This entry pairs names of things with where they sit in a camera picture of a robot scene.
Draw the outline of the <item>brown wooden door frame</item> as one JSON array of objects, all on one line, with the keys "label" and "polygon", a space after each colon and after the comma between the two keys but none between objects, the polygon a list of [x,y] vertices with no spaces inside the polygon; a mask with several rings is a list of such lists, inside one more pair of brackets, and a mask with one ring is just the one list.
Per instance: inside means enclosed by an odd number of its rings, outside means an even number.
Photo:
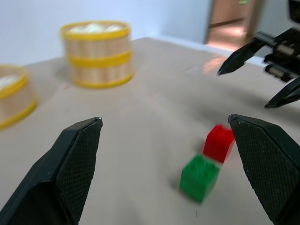
[{"label": "brown wooden door frame", "polygon": [[235,51],[253,37],[264,0],[211,0],[205,44]]}]

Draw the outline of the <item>green toy brick cube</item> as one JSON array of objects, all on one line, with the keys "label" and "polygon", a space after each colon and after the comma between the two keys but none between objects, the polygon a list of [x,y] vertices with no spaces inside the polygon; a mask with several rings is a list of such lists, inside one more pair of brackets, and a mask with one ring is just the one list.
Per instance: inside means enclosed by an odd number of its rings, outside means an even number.
[{"label": "green toy brick cube", "polygon": [[181,171],[180,190],[192,200],[202,203],[213,190],[219,172],[219,165],[197,154]]}]

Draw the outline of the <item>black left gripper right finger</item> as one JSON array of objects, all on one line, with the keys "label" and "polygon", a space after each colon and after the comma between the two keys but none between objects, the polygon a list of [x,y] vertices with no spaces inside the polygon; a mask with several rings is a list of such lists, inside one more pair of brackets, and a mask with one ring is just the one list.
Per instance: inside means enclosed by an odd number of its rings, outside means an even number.
[{"label": "black left gripper right finger", "polygon": [[280,126],[231,114],[244,172],[274,225],[300,225],[300,145]]}]

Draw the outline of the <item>tall bamboo steamer yellow rims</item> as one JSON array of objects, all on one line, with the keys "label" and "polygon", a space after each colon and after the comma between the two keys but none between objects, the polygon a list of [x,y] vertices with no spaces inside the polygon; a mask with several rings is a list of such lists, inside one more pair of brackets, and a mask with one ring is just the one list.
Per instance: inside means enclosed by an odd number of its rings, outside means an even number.
[{"label": "tall bamboo steamer yellow rims", "polygon": [[[117,24],[122,30],[85,33],[83,28],[99,23]],[[105,89],[123,85],[134,76],[131,26],[127,22],[98,20],[69,23],[60,29],[72,81],[82,87]]]}]

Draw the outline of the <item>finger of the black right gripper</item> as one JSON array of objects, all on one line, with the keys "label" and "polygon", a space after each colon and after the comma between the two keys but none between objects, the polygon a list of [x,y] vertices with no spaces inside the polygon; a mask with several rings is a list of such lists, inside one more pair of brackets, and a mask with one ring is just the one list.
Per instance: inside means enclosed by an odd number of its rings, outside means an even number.
[{"label": "finger of the black right gripper", "polygon": [[265,44],[261,41],[252,41],[240,49],[234,51],[222,64],[218,75],[228,74],[244,66],[245,62],[252,58]]},{"label": "finger of the black right gripper", "polygon": [[286,85],[264,107],[279,108],[300,100],[300,77]]}]

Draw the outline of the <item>short bamboo steamer yellow rims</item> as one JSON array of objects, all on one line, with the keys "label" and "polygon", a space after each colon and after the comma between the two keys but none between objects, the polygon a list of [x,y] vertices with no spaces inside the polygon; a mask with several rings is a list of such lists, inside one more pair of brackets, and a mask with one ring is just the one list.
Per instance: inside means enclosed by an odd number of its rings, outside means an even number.
[{"label": "short bamboo steamer yellow rims", "polygon": [[0,64],[0,77],[5,75],[16,75],[18,80],[0,90],[0,130],[29,116],[38,105],[27,69],[12,64]]}]

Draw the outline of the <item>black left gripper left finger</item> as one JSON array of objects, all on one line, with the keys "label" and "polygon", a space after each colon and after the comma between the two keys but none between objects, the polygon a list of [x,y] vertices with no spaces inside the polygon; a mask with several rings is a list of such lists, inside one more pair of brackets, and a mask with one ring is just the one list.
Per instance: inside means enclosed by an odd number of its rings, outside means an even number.
[{"label": "black left gripper left finger", "polygon": [[94,117],[65,128],[0,210],[0,225],[78,225],[102,126]]}]

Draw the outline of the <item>red toy brick cube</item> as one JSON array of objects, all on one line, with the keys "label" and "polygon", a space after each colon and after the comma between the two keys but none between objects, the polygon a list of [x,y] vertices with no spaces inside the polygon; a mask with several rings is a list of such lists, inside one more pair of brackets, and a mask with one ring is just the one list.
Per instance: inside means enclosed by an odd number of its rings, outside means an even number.
[{"label": "red toy brick cube", "polygon": [[218,124],[208,133],[202,153],[223,164],[231,152],[234,141],[233,131]]}]

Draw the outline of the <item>white steamed bun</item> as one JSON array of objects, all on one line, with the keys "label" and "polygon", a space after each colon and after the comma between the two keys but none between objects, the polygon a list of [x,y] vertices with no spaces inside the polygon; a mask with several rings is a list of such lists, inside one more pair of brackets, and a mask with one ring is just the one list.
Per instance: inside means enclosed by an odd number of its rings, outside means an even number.
[{"label": "white steamed bun", "polygon": [[14,84],[18,80],[16,75],[5,75],[0,77],[0,90],[5,89],[11,84]]},{"label": "white steamed bun", "polygon": [[105,28],[104,32],[114,32],[114,31],[119,31],[122,30],[123,27],[117,24],[113,24]]},{"label": "white steamed bun", "polygon": [[105,28],[99,23],[90,23],[83,28],[85,33],[101,33]]}]

